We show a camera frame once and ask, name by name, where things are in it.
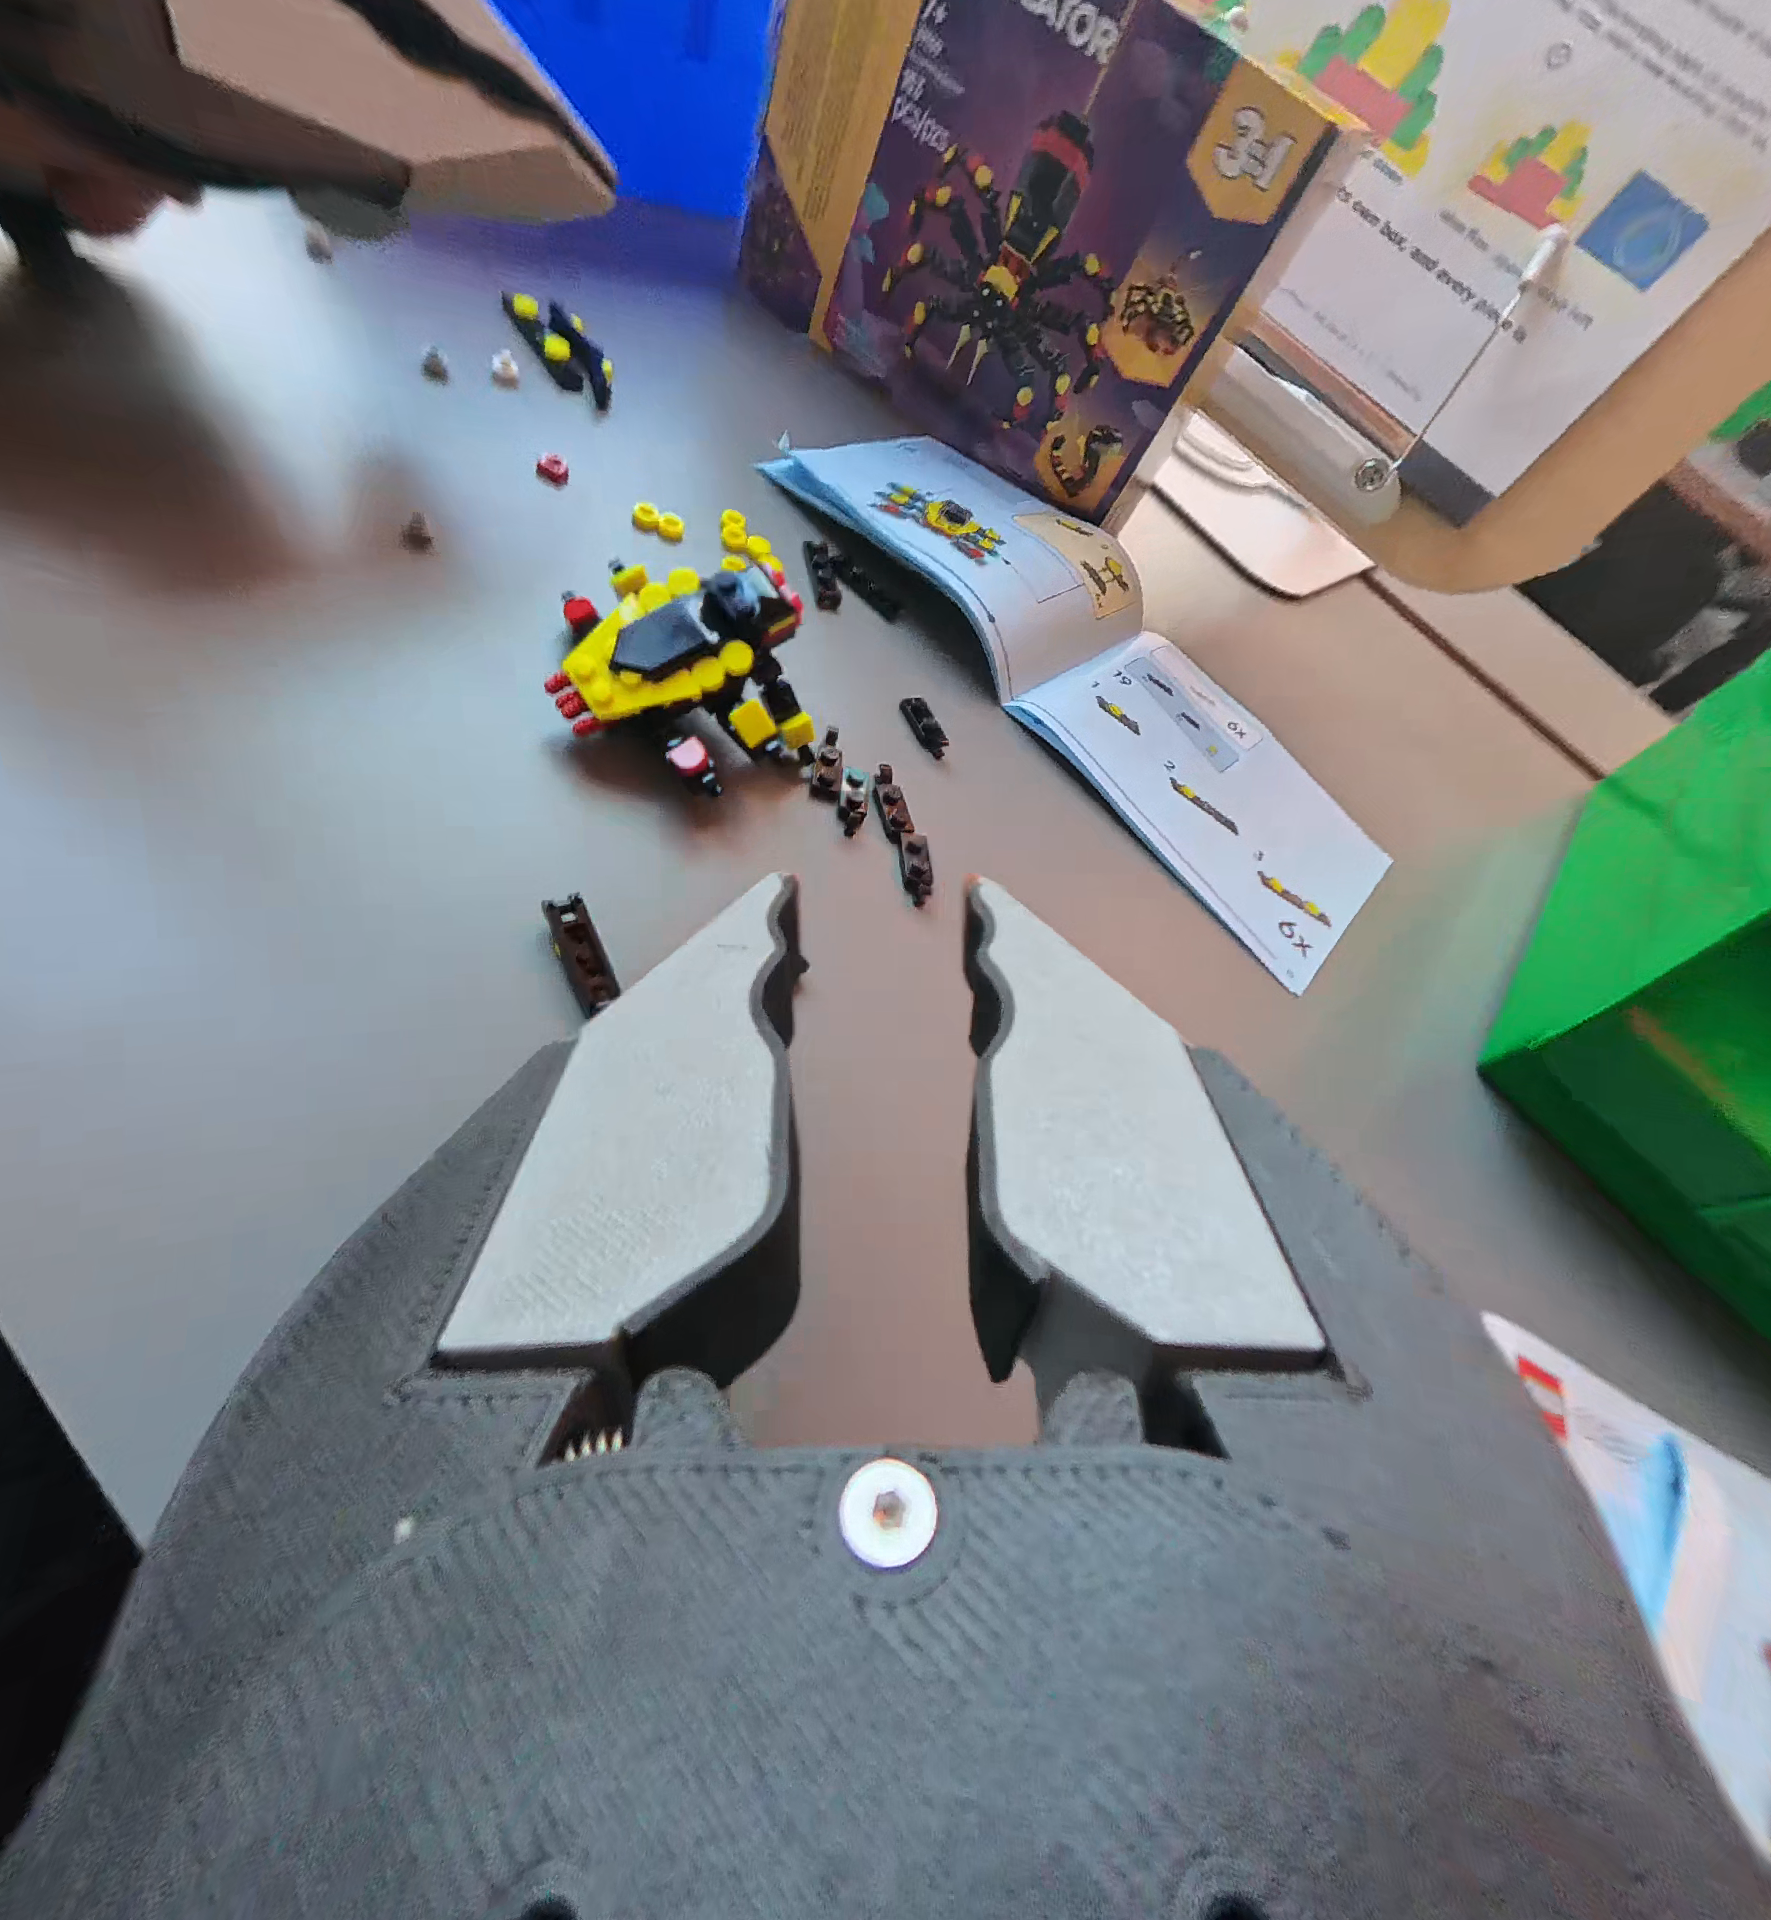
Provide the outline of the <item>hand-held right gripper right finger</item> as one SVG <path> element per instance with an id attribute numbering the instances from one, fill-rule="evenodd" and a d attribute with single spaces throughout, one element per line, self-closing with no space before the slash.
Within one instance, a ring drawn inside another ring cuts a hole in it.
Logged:
<path id="1" fill-rule="evenodd" d="M 965 886 L 967 1296 L 987 1373 L 1307 1373 L 1330 1349 L 1191 1046 L 990 878 Z"/>

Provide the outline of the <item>black yellow lego leg strip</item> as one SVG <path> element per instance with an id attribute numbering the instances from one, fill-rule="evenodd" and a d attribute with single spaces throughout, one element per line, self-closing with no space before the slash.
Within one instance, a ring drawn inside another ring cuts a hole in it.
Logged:
<path id="1" fill-rule="evenodd" d="M 607 416 L 615 370 L 610 353 L 584 330 L 584 322 L 561 302 L 538 302 L 521 292 L 502 292 L 501 307 L 546 378 L 564 393 L 588 393 L 592 409 Z"/>

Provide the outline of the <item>blue box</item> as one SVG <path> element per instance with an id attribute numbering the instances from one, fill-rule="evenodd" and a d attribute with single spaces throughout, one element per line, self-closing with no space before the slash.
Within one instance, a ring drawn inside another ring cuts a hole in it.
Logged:
<path id="1" fill-rule="evenodd" d="M 495 4 L 618 169 L 618 195 L 738 218 L 775 4 Z"/>

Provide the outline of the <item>yellow black lego model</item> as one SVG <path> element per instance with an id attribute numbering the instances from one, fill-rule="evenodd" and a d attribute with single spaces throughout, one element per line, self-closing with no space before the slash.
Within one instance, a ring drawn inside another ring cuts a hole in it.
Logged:
<path id="1" fill-rule="evenodd" d="M 797 636 L 804 602 L 778 564 L 681 565 L 665 579 L 622 565 L 610 590 L 607 611 L 579 594 L 564 598 L 564 657 L 544 695 L 573 738 L 641 738 L 711 800 L 721 781 L 702 717 L 755 762 L 811 766 L 816 725 L 775 658 Z"/>

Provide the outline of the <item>rounded light wooden panel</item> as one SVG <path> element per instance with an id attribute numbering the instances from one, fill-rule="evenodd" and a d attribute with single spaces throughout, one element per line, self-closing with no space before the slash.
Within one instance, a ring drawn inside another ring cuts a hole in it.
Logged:
<path id="1" fill-rule="evenodd" d="M 1423 590 L 1515 587 L 1568 565 L 1771 379 L 1771 229 L 1496 502 L 1452 528 L 1404 502 L 1352 540 Z"/>

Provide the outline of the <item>printed lego leaflet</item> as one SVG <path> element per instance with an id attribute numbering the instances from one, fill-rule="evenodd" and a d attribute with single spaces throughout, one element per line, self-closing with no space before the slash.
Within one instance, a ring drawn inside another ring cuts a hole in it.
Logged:
<path id="1" fill-rule="evenodd" d="M 1771 1865 L 1771 1479 L 1483 1315 L 1619 1551 L 1660 1666 Z"/>

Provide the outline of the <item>scattered small lego pieces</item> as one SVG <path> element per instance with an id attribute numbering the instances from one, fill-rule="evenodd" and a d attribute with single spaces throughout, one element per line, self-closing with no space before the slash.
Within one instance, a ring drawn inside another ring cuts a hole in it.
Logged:
<path id="1" fill-rule="evenodd" d="M 711 865 L 789 868 L 801 834 L 882 834 L 893 886 L 939 897 L 930 835 L 965 792 L 965 756 L 930 756 L 911 711 L 965 718 L 974 667 L 945 657 L 960 617 L 760 475 L 778 452 L 886 426 L 733 286 L 721 233 L 651 218 L 554 246 L 432 225 L 344 243 L 330 286 L 365 370 L 363 386 L 342 375 L 330 393 L 371 401 L 380 439 L 361 502 L 397 549 L 385 590 L 359 603 L 387 607 L 376 667 L 385 711 L 416 729 L 413 771 L 473 815 L 521 781 L 544 807 L 521 820 L 546 822 L 570 882 L 613 871 L 605 891 L 632 915 L 717 894 L 725 881 L 699 878 Z M 546 378 L 502 292 L 561 302 L 584 322 L 615 370 L 607 416 Z M 565 596 L 610 607 L 622 565 L 665 579 L 741 564 L 714 540 L 726 510 L 771 536 L 769 560 L 807 602 L 778 665 L 819 738 L 811 766 L 755 762 L 702 717 L 721 781 L 711 800 L 641 738 L 573 738 L 536 687 L 561 665 Z M 844 611 L 811 603 L 829 545 L 842 549 Z"/>

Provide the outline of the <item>green plastic bin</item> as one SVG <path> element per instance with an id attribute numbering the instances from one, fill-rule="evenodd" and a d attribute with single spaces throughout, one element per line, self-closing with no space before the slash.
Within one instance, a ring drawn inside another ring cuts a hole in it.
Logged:
<path id="1" fill-rule="evenodd" d="M 1771 650 L 1594 788 L 1479 1074 L 1771 1343 Z"/>

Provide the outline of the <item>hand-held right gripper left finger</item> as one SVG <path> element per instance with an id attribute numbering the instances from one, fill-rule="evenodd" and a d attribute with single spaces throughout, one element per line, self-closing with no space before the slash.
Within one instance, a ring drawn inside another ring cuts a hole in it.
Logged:
<path id="1" fill-rule="evenodd" d="M 439 1328 L 445 1369 L 718 1389 L 801 1293 L 797 878 L 755 882 L 568 1046 Z"/>

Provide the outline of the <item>purple spider lego box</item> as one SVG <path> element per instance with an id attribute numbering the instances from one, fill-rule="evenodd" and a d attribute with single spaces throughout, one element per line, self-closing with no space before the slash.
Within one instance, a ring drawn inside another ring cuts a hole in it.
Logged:
<path id="1" fill-rule="evenodd" d="M 778 4 L 738 277 L 1105 521 L 1368 128 L 1185 4 Z"/>

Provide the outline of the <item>open lego instruction booklet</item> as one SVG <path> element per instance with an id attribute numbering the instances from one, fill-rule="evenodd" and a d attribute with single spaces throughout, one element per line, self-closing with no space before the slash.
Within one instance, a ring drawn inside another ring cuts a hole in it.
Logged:
<path id="1" fill-rule="evenodd" d="M 1300 997 L 1392 859 L 1185 654 L 1144 624 L 1105 528 L 933 438 L 786 449 L 760 475 L 945 596 L 995 700 L 1062 756 L 1232 937 Z"/>

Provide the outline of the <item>dark brown lego piece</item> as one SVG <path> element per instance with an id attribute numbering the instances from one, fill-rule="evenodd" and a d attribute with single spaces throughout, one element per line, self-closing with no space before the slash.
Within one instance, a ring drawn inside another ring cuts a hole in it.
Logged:
<path id="1" fill-rule="evenodd" d="M 584 897 L 540 898 L 538 911 L 546 942 L 583 1018 L 596 1018 L 622 995 L 622 983 Z"/>

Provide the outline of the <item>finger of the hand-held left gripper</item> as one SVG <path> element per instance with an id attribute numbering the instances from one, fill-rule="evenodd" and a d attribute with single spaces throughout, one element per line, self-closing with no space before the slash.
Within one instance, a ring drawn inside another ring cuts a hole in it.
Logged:
<path id="1" fill-rule="evenodd" d="M 0 180 L 370 214 L 607 214 L 615 165 L 488 4 L 0 4 Z"/>

